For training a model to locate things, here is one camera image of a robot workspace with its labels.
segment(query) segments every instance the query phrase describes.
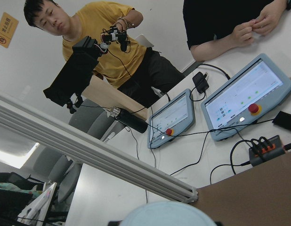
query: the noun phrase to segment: tablet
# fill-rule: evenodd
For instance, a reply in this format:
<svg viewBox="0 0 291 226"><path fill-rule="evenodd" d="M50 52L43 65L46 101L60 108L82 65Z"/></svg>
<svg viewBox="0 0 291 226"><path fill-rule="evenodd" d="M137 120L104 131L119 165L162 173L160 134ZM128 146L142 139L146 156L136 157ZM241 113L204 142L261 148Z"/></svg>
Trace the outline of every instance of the tablet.
<svg viewBox="0 0 291 226"><path fill-rule="evenodd" d="M291 80L265 54L258 55L201 103L213 140L228 138L266 114L291 93Z"/></svg>
<svg viewBox="0 0 291 226"><path fill-rule="evenodd" d="M194 104L190 95L190 89L184 90L149 118L149 149L171 141L194 124Z"/></svg>

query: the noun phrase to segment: wristwatch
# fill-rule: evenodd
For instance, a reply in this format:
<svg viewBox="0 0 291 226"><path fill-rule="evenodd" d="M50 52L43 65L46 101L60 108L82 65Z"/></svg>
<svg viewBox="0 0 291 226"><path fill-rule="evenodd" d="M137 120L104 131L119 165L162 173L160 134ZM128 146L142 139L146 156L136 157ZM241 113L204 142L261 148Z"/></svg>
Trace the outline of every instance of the wristwatch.
<svg viewBox="0 0 291 226"><path fill-rule="evenodd" d="M287 8L286 10L290 10L291 9L291 0L287 0Z"/></svg>

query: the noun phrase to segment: yellow sign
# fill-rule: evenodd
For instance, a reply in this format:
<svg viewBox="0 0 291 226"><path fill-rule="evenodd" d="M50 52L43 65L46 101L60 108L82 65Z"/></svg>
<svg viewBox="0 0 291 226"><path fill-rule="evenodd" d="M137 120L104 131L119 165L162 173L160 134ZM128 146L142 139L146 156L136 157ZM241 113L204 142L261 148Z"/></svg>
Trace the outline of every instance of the yellow sign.
<svg viewBox="0 0 291 226"><path fill-rule="evenodd" d="M0 21L0 45L7 48L15 33L19 21L6 12L3 13Z"/></svg>

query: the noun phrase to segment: black hair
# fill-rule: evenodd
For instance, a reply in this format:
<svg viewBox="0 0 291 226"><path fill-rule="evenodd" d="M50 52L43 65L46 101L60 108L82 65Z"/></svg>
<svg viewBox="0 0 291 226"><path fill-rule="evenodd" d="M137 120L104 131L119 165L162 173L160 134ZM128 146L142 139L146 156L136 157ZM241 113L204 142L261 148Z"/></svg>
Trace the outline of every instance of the black hair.
<svg viewBox="0 0 291 226"><path fill-rule="evenodd" d="M35 18L38 16L38 12L42 11L44 1L51 1L57 5L53 0L26 0L24 4L24 16L29 26L37 27L35 25Z"/></svg>

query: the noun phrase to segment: yellow t-shirt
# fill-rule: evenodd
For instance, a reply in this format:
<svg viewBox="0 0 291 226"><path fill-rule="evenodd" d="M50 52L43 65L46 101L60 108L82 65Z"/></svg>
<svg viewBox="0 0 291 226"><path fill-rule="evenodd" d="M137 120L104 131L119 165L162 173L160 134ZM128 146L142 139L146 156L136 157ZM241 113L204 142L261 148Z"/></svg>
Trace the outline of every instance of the yellow t-shirt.
<svg viewBox="0 0 291 226"><path fill-rule="evenodd" d="M100 44L100 35L103 29L109 30L110 26L116 22L117 18L126 16L132 9L133 8L130 6L108 1L91 2L84 6L76 13L82 25L82 34L80 38L77 41L67 41L63 39L63 56L65 60L68 60L73 53L72 46L86 36L96 39ZM132 76L141 64L146 47L139 45L137 41L130 37L129 39L131 41L131 51L129 53L122 52L120 44L115 41L109 45L108 49L113 55L122 60ZM110 53L102 55L97 60L99 63L95 67L95 71L105 76L108 82L115 88L118 88L130 78L130 75L121 61Z"/></svg>

